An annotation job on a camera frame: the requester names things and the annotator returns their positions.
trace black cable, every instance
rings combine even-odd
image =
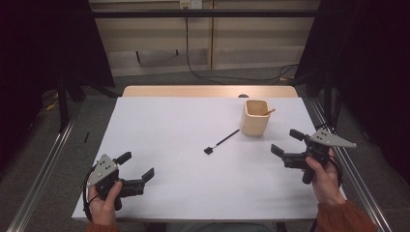
[[[93,199],[91,199],[89,202],[87,201],[87,182],[88,179],[90,178],[91,173],[96,169],[96,165],[90,168],[88,171],[87,175],[85,175],[84,181],[82,183],[82,202],[84,204],[84,209],[83,211],[85,212],[85,216],[88,218],[88,220],[93,221],[93,216],[91,215],[90,211],[90,203],[92,200],[94,200],[97,196],[95,196]]]
[[[208,81],[212,81],[212,82],[215,82],[215,83],[221,84],[221,85],[225,85],[225,83],[222,83],[222,82],[219,82],[219,81],[216,81],[216,80],[212,80],[212,79],[209,79],[209,78],[225,78],[225,79],[239,79],[239,80],[251,80],[251,81],[275,80],[275,82],[272,83],[272,85],[275,85],[276,83],[279,82],[279,79],[280,79],[284,74],[286,74],[286,73],[288,73],[290,70],[292,70],[293,67],[296,67],[296,66],[299,65],[299,64],[292,64],[292,65],[282,66],[282,67],[280,68],[279,75],[274,76],[274,77],[269,77],[269,78],[262,78],[262,79],[246,78],[246,77],[237,77],[237,76],[225,76],[225,75],[209,75],[209,76],[206,76],[206,75],[198,74],[198,73],[194,72],[194,71],[192,70],[191,66],[190,66],[190,57],[189,57],[189,55],[188,55],[188,51],[189,51],[189,40],[188,40],[188,18],[187,18],[187,17],[185,18],[185,25],[186,25],[186,53],[187,53],[188,67],[189,67],[189,69],[190,69],[190,72],[191,72],[192,74],[194,74],[194,75],[195,75],[196,77],[198,77],[198,78],[205,79],[205,80],[208,80]],[[289,68],[288,68],[285,72],[282,72],[283,69],[286,68],[286,67],[289,67]]]
[[[342,184],[342,170],[341,170],[341,166],[340,166],[340,162],[336,159],[336,158],[330,158],[329,162],[336,168],[337,171],[337,184],[340,187]]]
[[[314,219],[313,225],[310,228],[310,232],[314,232],[316,230],[316,226],[317,226],[317,218]]]

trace black pole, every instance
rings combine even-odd
[[[63,75],[57,80],[58,102],[60,104],[60,130],[62,132],[69,122],[69,109],[67,108],[67,94],[64,86]]]
[[[326,71],[326,80],[324,88],[324,111],[325,119],[328,124],[328,128],[333,130],[334,122],[332,119],[332,77],[331,71]]]

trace white table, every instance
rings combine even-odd
[[[277,111],[262,137],[240,132],[206,155],[203,150],[239,128],[246,99],[120,98],[96,156],[132,152],[120,177],[156,176],[141,196],[122,198],[119,220],[274,221],[315,218],[317,200],[299,169],[284,168],[270,151],[300,153],[304,142],[289,130],[312,134],[302,99],[264,99]],[[82,201],[73,218],[85,219]]]

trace gripper handle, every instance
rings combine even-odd
[[[308,167],[304,173],[304,177],[302,178],[302,182],[305,184],[310,184],[313,180],[314,170],[311,167]]]
[[[119,211],[121,210],[121,208],[123,208],[123,203],[121,202],[121,198],[119,196],[115,198],[114,208],[115,208],[115,211]]]

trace cup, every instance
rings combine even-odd
[[[268,125],[271,114],[263,115],[269,111],[269,105],[262,100],[247,100],[241,118],[241,132],[248,136],[261,136]]]

